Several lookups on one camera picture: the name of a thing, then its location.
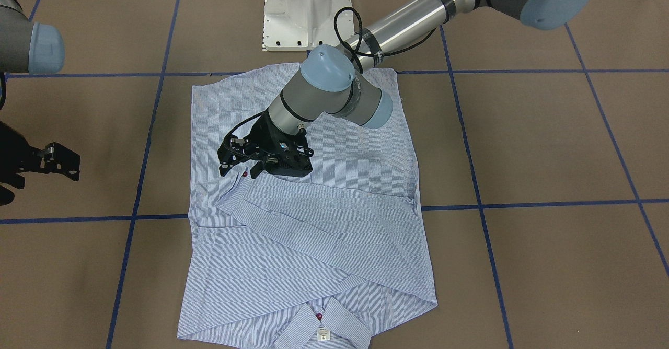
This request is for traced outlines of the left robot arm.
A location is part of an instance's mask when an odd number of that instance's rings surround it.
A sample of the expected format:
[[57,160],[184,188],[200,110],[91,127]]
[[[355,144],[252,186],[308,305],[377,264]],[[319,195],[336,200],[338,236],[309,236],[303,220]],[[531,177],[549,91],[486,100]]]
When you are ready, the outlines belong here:
[[378,129],[394,104],[388,94],[363,77],[390,56],[423,44],[437,28],[459,14],[488,7],[525,26],[552,30],[569,22],[589,0],[412,0],[338,44],[315,47],[263,112],[239,138],[228,132],[218,149],[220,175],[253,161],[251,177],[262,172],[304,177],[313,170],[307,128],[320,115]]

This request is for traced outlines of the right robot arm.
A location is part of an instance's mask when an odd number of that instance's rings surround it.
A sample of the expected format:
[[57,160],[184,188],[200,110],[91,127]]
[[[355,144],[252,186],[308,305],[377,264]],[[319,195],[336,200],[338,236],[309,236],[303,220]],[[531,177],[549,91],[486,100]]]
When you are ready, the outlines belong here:
[[[33,22],[19,0],[1,0],[2,104],[6,102],[7,74],[51,74],[64,66],[65,47],[56,27]],[[24,189],[23,173],[57,173],[80,180],[80,154],[58,142],[33,147],[21,133],[1,123],[1,204],[14,201],[10,190]]]

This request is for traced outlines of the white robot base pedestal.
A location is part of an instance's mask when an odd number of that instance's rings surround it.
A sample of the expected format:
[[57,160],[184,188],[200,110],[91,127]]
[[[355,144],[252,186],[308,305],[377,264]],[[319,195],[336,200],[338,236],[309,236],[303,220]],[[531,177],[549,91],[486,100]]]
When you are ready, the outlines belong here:
[[311,51],[328,44],[337,46],[355,33],[353,15],[342,9],[352,0],[264,0],[262,48],[264,51]]

